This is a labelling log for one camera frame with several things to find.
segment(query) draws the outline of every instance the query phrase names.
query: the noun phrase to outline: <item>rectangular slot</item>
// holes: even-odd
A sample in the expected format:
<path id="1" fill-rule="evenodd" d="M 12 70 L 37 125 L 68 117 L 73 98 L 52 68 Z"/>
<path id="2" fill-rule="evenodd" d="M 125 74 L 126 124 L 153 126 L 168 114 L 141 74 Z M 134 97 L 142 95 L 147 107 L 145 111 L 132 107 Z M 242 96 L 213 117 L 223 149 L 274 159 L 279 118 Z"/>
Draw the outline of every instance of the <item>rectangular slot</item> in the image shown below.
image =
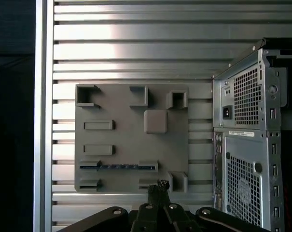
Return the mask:
<path id="1" fill-rule="evenodd" d="M 276 109 L 270 109 L 270 118 L 276 119 Z"/>
<path id="2" fill-rule="evenodd" d="M 188 96 L 186 91 L 172 90 L 166 96 L 166 108 L 180 110 L 188 107 Z"/>
<path id="3" fill-rule="evenodd" d="M 84 145 L 83 152 L 88 156 L 111 156 L 115 148 L 114 145 Z"/>
<path id="4" fill-rule="evenodd" d="M 277 154 L 277 144 L 272 144 L 272 154 L 273 155 Z"/>
<path id="5" fill-rule="evenodd" d="M 280 217 L 279 207 L 275 207 L 275 218 L 279 218 L 279 217 Z"/>
<path id="6" fill-rule="evenodd" d="M 101 161 L 81 162 L 80 169 L 99 169 Z"/>
<path id="7" fill-rule="evenodd" d="M 275 197 L 279 196 L 279 186 L 273 186 L 273 195 Z"/>
<path id="8" fill-rule="evenodd" d="M 113 120 L 95 120 L 91 122 L 85 122 L 83 125 L 85 130 L 113 130 Z"/>
<path id="9" fill-rule="evenodd" d="M 138 165 L 139 170 L 145 171 L 158 171 L 158 163 L 157 161 L 140 161 Z"/>
<path id="10" fill-rule="evenodd" d="M 276 164 L 272 166 L 272 170 L 273 170 L 273 176 L 277 176 L 278 175 L 278 167 Z"/>
<path id="11" fill-rule="evenodd" d="M 95 85 L 76 85 L 76 106 L 100 108 L 94 103 L 94 95 L 101 92 L 101 89 Z"/>

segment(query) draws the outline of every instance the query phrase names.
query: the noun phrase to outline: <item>perforated mesh panel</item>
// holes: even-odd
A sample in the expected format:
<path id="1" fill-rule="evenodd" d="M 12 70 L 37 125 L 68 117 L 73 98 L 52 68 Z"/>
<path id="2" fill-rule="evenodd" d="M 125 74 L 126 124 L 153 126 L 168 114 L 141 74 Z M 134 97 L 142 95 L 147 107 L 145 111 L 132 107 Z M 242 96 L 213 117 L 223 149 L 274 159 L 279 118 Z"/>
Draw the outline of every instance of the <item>perforated mesh panel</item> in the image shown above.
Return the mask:
<path id="1" fill-rule="evenodd" d="M 227 163 L 227 199 L 231 214 L 261 226 L 260 178 L 253 164 L 231 157 Z"/>
<path id="2" fill-rule="evenodd" d="M 235 123 L 236 125 L 258 124 L 258 101 L 261 100 L 261 86 L 258 86 L 257 69 L 234 79 Z"/>

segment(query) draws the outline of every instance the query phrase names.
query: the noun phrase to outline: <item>metal side panel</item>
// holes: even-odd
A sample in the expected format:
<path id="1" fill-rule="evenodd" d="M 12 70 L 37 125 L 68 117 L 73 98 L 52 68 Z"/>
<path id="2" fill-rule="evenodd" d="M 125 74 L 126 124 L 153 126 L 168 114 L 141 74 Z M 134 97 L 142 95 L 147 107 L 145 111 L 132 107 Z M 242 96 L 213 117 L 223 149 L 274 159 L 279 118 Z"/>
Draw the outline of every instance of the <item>metal side panel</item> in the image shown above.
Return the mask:
<path id="1" fill-rule="evenodd" d="M 37 0 L 34 231 L 146 200 L 73 187 L 75 85 L 98 80 L 189 87 L 189 193 L 171 198 L 212 205 L 210 76 L 262 37 L 292 37 L 292 1 L 219 2 Z"/>

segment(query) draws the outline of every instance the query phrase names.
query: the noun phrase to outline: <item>computer tower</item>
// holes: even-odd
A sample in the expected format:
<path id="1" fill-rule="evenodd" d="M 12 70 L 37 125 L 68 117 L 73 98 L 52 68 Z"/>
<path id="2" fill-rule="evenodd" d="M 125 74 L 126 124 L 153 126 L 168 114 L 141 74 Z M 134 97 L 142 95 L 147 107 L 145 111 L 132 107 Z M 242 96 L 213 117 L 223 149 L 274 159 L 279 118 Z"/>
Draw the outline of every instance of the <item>computer tower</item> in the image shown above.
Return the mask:
<path id="1" fill-rule="evenodd" d="M 213 78 L 214 207 L 292 229 L 292 38 L 264 38 Z"/>

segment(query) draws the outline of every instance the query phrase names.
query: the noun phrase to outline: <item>barcode sticker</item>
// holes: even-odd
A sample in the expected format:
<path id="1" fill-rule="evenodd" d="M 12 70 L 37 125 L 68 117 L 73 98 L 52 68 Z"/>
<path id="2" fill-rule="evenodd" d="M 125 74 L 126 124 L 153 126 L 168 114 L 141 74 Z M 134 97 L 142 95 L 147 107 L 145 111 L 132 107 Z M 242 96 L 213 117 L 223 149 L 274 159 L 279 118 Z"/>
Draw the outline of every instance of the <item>barcode sticker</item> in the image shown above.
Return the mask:
<path id="1" fill-rule="evenodd" d="M 228 132 L 229 135 L 236 135 L 236 136 L 244 136 L 244 137 L 254 137 L 254 132 L 247 132 L 247 131 L 233 131 L 230 130 Z"/>

